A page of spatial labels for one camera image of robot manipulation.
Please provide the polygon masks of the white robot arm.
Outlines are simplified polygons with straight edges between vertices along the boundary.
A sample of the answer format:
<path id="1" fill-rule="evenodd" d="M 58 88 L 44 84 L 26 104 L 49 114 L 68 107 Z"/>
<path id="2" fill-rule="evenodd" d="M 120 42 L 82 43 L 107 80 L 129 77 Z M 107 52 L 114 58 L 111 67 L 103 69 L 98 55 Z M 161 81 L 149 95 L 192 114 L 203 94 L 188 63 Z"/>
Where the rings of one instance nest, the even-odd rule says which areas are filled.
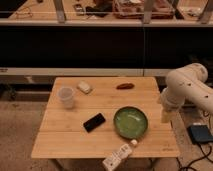
<path id="1" fill-rule="evenodd" d="M 162 105 L 161 122 L 170 122 L 185 100 L 213 115 L 213 88 L 205 84 L 207 78 L 208 71 L 200 63 L 170 71 L 165 78 L 167 87 L 159 96 L 159 103 Z"/>

